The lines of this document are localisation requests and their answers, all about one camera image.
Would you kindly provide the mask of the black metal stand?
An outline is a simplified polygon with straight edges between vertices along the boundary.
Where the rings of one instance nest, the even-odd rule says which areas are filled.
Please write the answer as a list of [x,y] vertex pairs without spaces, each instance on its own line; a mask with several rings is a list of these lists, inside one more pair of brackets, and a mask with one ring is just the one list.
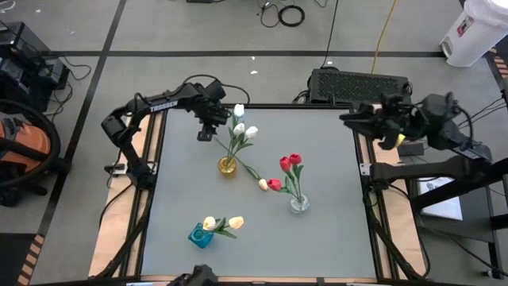
[[459,200],[461,220],[425,214],[420,227],[446,238],[460,236],[487,243],[490,260],[483,262],[488,267],[483,275],[502,280],[508,278],[508,270],[502,269],[497,232],[508,230],[508,213],[494,214],[490,186],[497,182],[503,184],[504,198],[508,206],[508,158],[489,166],[472,180],[455,180],[426,193],[421,192],[418,180],[406,181],[411,204],[417,215],[424,209],[435,207],[448,199]]

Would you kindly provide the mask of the white plastic bin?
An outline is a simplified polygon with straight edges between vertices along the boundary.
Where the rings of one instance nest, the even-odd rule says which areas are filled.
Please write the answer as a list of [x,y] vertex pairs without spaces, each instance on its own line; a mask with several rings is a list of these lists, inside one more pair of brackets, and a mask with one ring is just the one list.
[[465,0],[439,45],[448,65],[468,68],[507,35],[508,0]]

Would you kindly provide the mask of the yellow glass vase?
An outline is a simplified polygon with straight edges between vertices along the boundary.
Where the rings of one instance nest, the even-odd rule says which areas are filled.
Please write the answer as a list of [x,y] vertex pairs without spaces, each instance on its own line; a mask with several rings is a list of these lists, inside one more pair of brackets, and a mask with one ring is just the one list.
[[226,179],[232,179],[236,175],[237,161],[234,158],[222,157],[217,163],[217,168]]

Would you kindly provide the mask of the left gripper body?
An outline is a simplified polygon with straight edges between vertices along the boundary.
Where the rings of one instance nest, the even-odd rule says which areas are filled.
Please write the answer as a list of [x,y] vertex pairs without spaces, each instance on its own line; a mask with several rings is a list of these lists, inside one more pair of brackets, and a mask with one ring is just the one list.
[[227,124],[231,112],[219,99],[200,98],[194,104],[194,116],[203,125],[223,126]]

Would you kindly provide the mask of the green flower stem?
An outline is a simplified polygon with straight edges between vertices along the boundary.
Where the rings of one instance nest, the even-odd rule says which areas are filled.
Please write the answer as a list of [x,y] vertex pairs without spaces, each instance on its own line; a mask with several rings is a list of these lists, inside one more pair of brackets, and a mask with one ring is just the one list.
[[243,104],[236,104],[233,108],[233,116],[232,116],[232,128],[238,123],[241,123],[240,120],[244,116],[244,105]]

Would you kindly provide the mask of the white artificial tulip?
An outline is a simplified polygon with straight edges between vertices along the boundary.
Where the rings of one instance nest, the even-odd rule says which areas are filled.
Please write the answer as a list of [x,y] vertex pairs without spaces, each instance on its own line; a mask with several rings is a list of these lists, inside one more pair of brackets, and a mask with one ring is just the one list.
[[257,133],[258,129],[255,126],[250,126],[249,128],[245,129],[243,141],[241,142],[241,145],[237,148],[235,154],[233,155],[233,158],[242,149],[252,146],[252,143],[250,143],[249,141],[252,140],[257,135]]
[[233,129],[229,130],[230,140],[229,140],[229,149],[227,155],[227,164],[233,159],[233,155],[235,154],[237,148],[241,145],[241,142],[244,138],[245,132],[245,124],[238,123],[234,126]]

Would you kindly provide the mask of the small black box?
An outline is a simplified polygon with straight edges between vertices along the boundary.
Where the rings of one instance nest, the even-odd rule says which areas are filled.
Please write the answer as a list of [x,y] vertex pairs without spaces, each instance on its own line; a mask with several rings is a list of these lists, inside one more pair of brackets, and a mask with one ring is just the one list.
[[422,156],[425,154],[425,146],[423,143],[402,144],[397,150],[400,157]]

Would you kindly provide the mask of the cream artificial tulip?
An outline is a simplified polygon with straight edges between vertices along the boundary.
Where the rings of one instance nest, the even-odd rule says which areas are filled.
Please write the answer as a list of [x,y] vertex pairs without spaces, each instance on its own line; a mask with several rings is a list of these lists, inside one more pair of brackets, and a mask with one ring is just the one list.
[[221,218],[217,221],[217,225],[213,229],[213,232],[216,234],[220,234],[226,236],[227,238],[236,239],[237,236],[229,231],[238,230],[244,225],[244,218],[242,216],[232,217],[232,218]]
[[[227,150],[227,153],[226,153],[226,157],[228,155],[228,149],[229,149],[229,146],[226,147],[221,141],[219,141],[217,139],[217,143],[221,146],[221,147],[224,147],[226,150]],[[241,161],[240,159],[237,158],[237,156],[234,157],[234,159],[237,161],[237,164],[240,164],[244,170],[255,180],[258,181],[258,185],[260,187],[261,190],[263,191],[267,191],[268,190],[268,185],[267,185],[267,181],[261,177],[261,175],[251,166],[247,165],[246,163],[244,163],[243,161]]]
[[212,216],[208,216],[203,220],[202,229],[207,235],[214,235],[222,228],[222,223],[222,218],[214,218]]

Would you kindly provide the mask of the orange black shop vacuum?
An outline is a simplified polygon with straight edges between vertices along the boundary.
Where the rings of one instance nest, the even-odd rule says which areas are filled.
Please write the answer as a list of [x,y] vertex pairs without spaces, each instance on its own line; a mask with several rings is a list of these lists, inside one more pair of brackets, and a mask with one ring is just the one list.
[[[42,129],[4,113],[0,113],[0,139],[14,141],[45,155],[51,148],[50,139]],[[0,147],[0,169],[20,168],[28,172],[39,165],[39,160]]]

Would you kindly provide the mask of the black computer tower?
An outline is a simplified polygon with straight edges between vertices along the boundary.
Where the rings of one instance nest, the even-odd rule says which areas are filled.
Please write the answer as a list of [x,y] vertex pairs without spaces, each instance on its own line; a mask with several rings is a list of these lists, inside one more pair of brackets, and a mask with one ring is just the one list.
[[0,58],[0,99],[9,99],[44,112],[55,90],[67,85],[69,68],[59,59],[48,66],[29,70],[11,59]]
[[29,68],[45,64],[49,47],[22,21],[0,21],[0,57],[15,59]]

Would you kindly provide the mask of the clear glass vase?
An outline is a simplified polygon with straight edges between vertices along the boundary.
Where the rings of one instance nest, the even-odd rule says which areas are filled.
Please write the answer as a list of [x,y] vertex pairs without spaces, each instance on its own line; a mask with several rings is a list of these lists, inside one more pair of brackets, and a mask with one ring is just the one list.
[[299,198],[292,196],[290,199],[290,208],[295,214],[301,214],[307,211],[309,206],[310,200],[305,194],[302,194]]

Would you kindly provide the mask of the black perforated computer case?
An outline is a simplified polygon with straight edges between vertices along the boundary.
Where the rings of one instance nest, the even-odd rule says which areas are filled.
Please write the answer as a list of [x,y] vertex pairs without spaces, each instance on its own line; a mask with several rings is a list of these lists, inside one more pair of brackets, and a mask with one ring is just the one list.
[[406,77],[314,69],[307,80],[311,103],[379,103],[380,95],[402,95],[410,101],[413,87]]

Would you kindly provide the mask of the blue glass vase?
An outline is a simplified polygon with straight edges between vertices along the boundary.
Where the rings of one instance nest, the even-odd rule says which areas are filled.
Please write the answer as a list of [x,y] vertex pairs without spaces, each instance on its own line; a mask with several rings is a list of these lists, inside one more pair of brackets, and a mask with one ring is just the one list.
[[213,237],[214,233],[205,230],[200,222],[187,236],[188,240],[194,243],[199,249],[205,249],[210,244]]

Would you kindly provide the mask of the white paper sheet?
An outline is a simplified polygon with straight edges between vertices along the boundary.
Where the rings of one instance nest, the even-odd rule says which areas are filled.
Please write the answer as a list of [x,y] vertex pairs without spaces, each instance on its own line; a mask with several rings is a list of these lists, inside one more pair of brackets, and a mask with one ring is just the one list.
[[[423,178],[418,181],[418,194],[423,195],[438,187],[449,184],[453,179],[448,177]],[[460,198],[455,197],[443,202],[424,207],[420,210],[422,215],[429,215],[438,218],[448,218],[451,220],[462,221],[463,215],[460,205]]]

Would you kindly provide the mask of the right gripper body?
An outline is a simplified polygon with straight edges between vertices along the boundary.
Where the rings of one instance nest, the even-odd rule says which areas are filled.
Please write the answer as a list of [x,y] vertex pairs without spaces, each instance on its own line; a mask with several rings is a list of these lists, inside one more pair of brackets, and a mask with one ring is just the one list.
[[404,140],[416,141],[421,138],[417,107],[410,103],[375,106],[375,138],[381,140],[379,147],[391,150],[399,147]]

